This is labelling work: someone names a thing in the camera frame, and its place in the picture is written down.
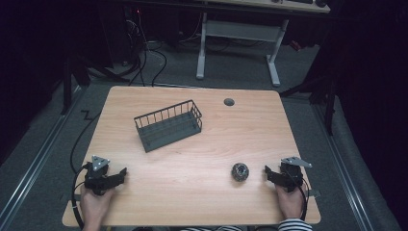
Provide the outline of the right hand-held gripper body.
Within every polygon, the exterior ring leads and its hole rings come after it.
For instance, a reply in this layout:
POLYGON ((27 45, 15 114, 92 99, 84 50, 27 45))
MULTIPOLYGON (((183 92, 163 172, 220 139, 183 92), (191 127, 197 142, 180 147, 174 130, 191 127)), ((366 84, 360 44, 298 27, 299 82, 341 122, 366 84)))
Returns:
POLYGON ((290 193, 303 183, 303 173, 301 167, 312 167, 308 163, 298 157, 283 158, 281 160, 280 171, 284 176, 283 187, 290 193))

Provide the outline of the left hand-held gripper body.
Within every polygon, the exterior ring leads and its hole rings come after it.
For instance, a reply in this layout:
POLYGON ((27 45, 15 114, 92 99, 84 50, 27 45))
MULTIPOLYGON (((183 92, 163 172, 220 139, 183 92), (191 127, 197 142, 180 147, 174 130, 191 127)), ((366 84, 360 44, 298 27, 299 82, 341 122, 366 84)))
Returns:
POLYGON ((110 161, 93 155, 86 164, 85 188, 92 190, 96 195, 104 195, 106 190, 113 187, 107 176, 110 161))

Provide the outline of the person's left hand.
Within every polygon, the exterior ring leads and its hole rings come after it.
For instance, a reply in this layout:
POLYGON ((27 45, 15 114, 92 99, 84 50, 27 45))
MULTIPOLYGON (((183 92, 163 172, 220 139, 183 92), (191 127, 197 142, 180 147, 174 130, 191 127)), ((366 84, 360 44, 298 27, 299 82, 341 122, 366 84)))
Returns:
POLYGON ((107 215, 110 207, 110 202, 115 194, 115 190, 110 189, 104 195, 95 195, 92 190, 81 188, 81 211, 85 223, 102 222, 107 215))

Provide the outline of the person's right hand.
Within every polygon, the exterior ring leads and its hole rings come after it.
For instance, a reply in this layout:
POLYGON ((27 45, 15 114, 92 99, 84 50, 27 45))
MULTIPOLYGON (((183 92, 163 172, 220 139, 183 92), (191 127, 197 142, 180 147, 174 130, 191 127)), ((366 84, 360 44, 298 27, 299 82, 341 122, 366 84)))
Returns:
POLYGON ((295 189, 292 192, 287 192, 279 185, 276 185, 275 189, 283 219, 301 219, 305 201, 303 194, 306 191, 306 187, 302 185, 300 189, 295 189))

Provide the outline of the dark patterned ball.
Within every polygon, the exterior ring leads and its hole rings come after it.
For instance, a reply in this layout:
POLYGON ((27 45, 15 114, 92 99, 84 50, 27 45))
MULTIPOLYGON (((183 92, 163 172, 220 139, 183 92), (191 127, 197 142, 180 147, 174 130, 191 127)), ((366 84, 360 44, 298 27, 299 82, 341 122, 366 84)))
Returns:
POLYGON ((236 163, 232 166, 231 175, 235 181, 243 182, 249 176, 249 168, 244 163, 236 163))

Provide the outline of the black metal stand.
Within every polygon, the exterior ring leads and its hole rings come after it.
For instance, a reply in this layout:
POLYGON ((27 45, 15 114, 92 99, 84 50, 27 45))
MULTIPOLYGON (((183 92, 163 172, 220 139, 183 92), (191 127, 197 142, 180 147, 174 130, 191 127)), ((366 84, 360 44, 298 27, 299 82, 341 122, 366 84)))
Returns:
POLYGON ((64 62, 63 77, 63 110, 66 115, 72 105, 72 79, 75 79, 80 87, 90 84, 90 77, 86 67, 86 59, 78 55, 70 55, 64 62))
POLYGON ((311 104, 323 103, 325 105, 324 111, 324 127, 326 132, 332 136, 332 119, 335 113, 335 97, 336 86, 338 78, 336 76, 321 76, 313 80, 307 80, 300 85, 291 89, 280 92, 281 97, 288 97, 297 92, 310 92, 309 102, 311 104))

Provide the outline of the person's striped shirt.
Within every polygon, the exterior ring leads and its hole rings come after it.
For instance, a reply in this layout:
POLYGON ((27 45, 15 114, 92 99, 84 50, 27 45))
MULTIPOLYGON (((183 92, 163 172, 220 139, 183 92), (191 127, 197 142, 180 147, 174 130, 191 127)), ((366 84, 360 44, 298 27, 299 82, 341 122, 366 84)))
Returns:
POLYGON ((178 228, 177 231, 242 231, 242 229, 238 226, 212 226, 212 227, 203 227, 203 226, 195 226, 195 227, 182 227, 178 228))

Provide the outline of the black computer tower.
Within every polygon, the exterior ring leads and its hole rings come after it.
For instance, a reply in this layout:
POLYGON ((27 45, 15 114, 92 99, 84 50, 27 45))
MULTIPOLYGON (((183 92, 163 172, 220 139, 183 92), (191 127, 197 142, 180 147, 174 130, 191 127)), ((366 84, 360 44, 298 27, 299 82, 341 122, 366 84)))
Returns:
POLYGON ((132 64, 136 64, 139 60, 139 53, 143 45, 140 28, 140 12, 137 8, 130 6, 125 6, 123 10, 127 38, 130 43, 130 61, 132 64))

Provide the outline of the white-framed desk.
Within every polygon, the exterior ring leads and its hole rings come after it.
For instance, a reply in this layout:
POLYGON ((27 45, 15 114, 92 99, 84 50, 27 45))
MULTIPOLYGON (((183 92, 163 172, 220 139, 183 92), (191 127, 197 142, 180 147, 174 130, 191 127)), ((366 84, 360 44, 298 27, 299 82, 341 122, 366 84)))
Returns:
MULTIPOLYGON (((220 4, 231 7, 253 7, 255 10, 275 10, 279 13, 329 14, 331 11, 324 0, 203 0, 205 7, 220 4)), ((266 56, 266 61, 272 85, 279 87, 280 80, 275 59, 289 21, 286 16, 279 19, 277 25, 267 25, 266 23, 261 25, 260 23, 233 22, 231 19, 209 19, 207 14, 203 13, 196 78, 202 80, 205 76, 207 37, 265 41, 274 44, 271 53, 266 56)))

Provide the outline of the silver floor rail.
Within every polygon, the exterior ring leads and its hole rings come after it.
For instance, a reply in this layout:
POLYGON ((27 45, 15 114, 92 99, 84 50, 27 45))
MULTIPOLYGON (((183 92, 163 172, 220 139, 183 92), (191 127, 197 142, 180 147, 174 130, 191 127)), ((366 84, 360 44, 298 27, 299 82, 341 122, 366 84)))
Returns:
POLYGON ((85 90, 85 87, 75 87, 71 92, 72 102, 65 109, 63 90, 58 89, 50 104, 30 123, 6 163, 0 166, 0 231, 6 231, 13 222, 49 158, 72 108, 85 90))
POLYGON ((362 198, 351 179, 346 165, 344 164, 340 149, 336 144, 334 137, 330 135, 326 129, 323 109, 321 108, 321 106, 312 105, 312 111, 317 121, 319 122, 319 127, 322 130, 329 145, 330 154, 334 162, 335 170, 338 173, 348 204, 351 207, 352 213, 358 223, 360 231, 373 231, 373 226, 363 204, 362 198))

